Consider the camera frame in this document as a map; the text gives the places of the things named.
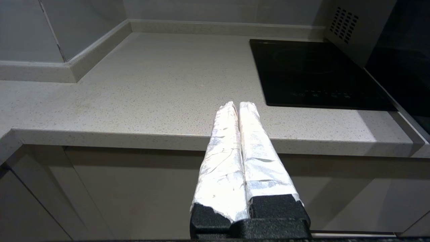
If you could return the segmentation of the silver taped left gripper left finger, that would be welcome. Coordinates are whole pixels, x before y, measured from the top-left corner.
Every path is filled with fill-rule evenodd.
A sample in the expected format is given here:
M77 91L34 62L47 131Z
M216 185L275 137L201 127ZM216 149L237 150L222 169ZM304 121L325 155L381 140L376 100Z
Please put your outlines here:
M227 237L232 224L249 219L238 112L232 101L216 112L189 211L190 237Z

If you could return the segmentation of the silver taped left gripper right finger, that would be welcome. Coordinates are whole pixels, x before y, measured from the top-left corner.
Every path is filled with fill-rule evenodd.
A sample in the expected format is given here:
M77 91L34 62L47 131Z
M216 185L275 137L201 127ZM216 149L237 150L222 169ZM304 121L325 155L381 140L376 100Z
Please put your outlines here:
M291 177L262 126L256 105L252 102L241 102L239 117L250 217L296 220L309 229L310 218Z

